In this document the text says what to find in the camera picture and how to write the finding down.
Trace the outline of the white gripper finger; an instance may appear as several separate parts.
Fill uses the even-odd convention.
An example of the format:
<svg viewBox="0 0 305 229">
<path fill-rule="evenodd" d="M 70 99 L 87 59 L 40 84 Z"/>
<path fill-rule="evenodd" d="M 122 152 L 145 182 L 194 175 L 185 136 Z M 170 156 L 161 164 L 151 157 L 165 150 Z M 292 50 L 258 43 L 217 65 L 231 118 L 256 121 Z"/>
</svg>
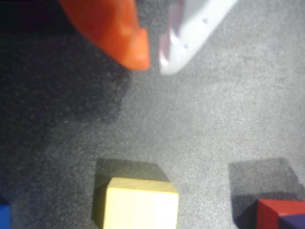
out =
<svg viewBox="0 0 305 229">
<path fill-rule="evenodd" d="M 159 38 L 160 74 L 178 73 L 236 3 L 236 0 L 177 0 L 170 4 L 167 28 Z"/>
</svg>

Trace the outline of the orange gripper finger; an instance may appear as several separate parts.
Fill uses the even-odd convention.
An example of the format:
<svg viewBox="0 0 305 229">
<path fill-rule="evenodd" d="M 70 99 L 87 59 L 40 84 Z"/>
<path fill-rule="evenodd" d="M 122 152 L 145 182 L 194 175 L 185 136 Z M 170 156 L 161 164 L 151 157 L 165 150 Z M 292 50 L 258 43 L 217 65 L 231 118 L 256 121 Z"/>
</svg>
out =
<svg viewBox="0 0 305 229">
<path fill-rule="evenodd" d="M 148 70 L 148 32 L 138 22 L 133 0 L 61 0 L 72 25 L 122 66 Z"/>
</svg>

